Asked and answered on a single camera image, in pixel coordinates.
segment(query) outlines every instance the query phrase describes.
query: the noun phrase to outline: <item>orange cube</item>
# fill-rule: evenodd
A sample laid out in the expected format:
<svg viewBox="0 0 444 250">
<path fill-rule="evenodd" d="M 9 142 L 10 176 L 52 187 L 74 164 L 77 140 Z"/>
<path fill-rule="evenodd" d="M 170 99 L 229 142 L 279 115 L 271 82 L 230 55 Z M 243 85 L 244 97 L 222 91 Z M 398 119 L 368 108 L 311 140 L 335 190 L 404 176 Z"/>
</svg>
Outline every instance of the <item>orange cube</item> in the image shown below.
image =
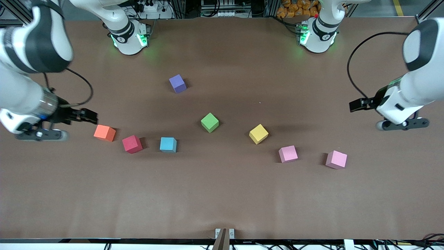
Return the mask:
<svg viewBox="0 0 444 250">
<path fill-rule="evenodd" d="M 97 125 L 95 129 L 94 137 L 102 141 L 113 141 L 115 136 L 115 129 L 112 127 Z"/>
</svg>

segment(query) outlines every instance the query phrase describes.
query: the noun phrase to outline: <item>light blue cube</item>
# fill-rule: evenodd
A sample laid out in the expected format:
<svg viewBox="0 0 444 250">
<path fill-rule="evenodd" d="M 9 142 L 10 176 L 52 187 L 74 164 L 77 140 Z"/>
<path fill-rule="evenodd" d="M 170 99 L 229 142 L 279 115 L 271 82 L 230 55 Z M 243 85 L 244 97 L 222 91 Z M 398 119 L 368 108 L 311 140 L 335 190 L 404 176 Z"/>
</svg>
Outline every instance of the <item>light blue cube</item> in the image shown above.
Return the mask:
<svg viewBox="0 0 444 250">
<path fill-rule="evenodd" d="M 177 148 L 177 141 L 174 137 L 160 138 L 160 151 L 164 153 L 175 153 Z"/>
</svg>

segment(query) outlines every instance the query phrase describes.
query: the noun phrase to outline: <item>yellow cube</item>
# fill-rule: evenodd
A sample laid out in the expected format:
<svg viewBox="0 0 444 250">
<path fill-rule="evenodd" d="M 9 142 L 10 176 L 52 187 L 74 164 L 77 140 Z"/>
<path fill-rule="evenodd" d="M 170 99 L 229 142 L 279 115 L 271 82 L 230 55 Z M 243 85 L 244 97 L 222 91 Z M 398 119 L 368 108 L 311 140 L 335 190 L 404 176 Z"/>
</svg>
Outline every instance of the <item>yellow cube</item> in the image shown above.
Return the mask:
<svg viewBox="0 0 444 250">
<path fill-rule="evenodd" d="M 259 124 L 256 128 L 250 131 L 250 137 L 256 144 L 259 144 L 261 141 L 267 138 L 267 136 L 268 132 L 265 130 L 262 124 Z"/>
</svg>

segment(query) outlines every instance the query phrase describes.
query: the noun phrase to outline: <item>purple cube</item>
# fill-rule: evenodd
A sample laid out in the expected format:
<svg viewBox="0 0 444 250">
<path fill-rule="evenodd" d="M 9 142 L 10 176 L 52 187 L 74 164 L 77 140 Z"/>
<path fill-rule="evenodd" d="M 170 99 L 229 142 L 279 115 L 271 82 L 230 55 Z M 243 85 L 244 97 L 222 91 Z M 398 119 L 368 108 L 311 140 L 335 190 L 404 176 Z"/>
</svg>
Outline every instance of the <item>purple cube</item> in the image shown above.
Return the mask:
<svg viewBox="0 0 444 250">
<path fill-rule="evenodd" d="M 185 82 L 180 75 L 176 75 L 175 77 L 170 78 L 170 83 L 171 86 L 173 86 L 174 92 L 176 92 L 176 94 L 179 94 L 186 89 Z"/>
<path fill-rule="evenodd" d="M 294 145 L 283 147 L 279 150 L 279 156 L 281 157 L 282 163 L 295 161 L 297 159 L 296 148 Z"/>
<path fill-rule="evenodd" d="M 327 157 L 325 165 L 334 169 L 344 169 L 347 162 L 347 155 L 338 151 L 332 151 Z"/>
</svg>

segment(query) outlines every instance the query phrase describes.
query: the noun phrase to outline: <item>red cube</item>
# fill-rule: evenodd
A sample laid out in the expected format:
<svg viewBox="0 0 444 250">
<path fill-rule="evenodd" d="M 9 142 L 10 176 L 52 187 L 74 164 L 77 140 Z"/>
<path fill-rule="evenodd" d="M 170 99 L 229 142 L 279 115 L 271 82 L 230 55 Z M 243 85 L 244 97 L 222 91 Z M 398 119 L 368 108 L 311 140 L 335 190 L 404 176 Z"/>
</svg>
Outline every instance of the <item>red cube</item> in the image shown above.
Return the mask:
<svg viewBox="0 0 444 250">
<path fill-rule="evenodd" d="M 137 138 L 137 136 L 135 136 L 135 135 L 132 135 L 128 138 L 123 139 L 122 142 L 123 142 L 123 147 L 125 148 L 125 151 L 127 151 L 128 153 L 137 153 L 143 149 L 139 138 Z"/>
</svg>

